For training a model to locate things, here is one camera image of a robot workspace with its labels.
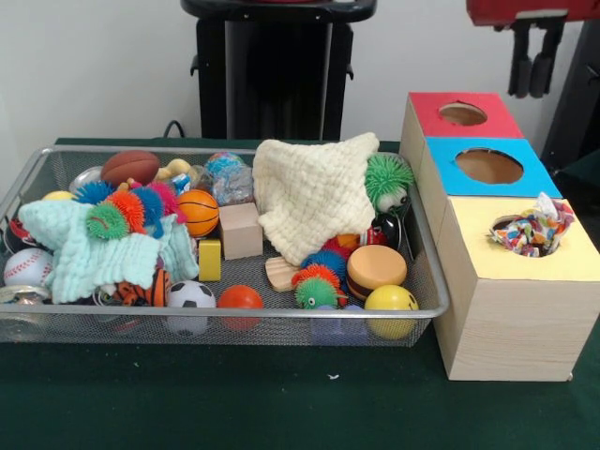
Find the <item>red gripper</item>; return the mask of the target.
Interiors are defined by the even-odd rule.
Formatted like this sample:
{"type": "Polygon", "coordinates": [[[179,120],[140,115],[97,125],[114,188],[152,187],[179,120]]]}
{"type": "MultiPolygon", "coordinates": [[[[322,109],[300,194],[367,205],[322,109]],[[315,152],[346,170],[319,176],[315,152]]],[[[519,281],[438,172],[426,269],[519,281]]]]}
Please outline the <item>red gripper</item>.
{"type": "Polygon", "coordinates": [[[467,12],[475,26],[512,27],[529,23],[545,29],[542,48],[533,60],[529,56],[530,28],[513,27],[514,47],[508,95],[525,98],[532,74],[532,97],[549,93],[562,24],[599,18],[599,0],[468,0],[467,12]]]}

